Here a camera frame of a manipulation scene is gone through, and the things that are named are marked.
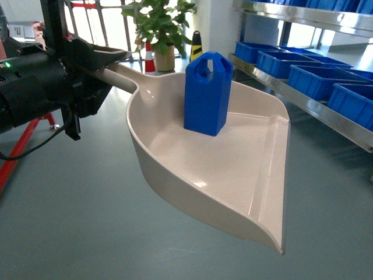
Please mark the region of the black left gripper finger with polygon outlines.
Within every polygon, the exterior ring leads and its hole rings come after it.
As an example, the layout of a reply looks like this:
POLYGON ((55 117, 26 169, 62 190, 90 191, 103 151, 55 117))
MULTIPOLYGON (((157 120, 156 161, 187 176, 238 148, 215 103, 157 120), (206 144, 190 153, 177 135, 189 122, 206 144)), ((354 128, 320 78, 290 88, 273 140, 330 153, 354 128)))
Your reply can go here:
POLYGON ((97 114, 112 86, 89 75, 74 85, 73 106, 79 118, 97 114))
POLYGON ((100 45, 92 45, 90 70, 99 70, 131 56, 130 51, 100 45))

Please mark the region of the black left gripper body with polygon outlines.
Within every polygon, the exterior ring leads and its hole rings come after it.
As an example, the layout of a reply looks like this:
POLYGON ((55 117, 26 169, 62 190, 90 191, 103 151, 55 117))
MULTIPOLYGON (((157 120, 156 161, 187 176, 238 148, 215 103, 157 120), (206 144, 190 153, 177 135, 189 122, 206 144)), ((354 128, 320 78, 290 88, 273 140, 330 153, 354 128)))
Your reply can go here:
POLYGON ((88 75, 91 44, 68 32, 65 2, 41 1, 44 16, 44 40, 47 54, 57 61, 64 73, 62 85, 53 88, 48 100, 61 108, 67 136, 80 139, 80 119, 74 111, 74 85, 83 75, 88 75))

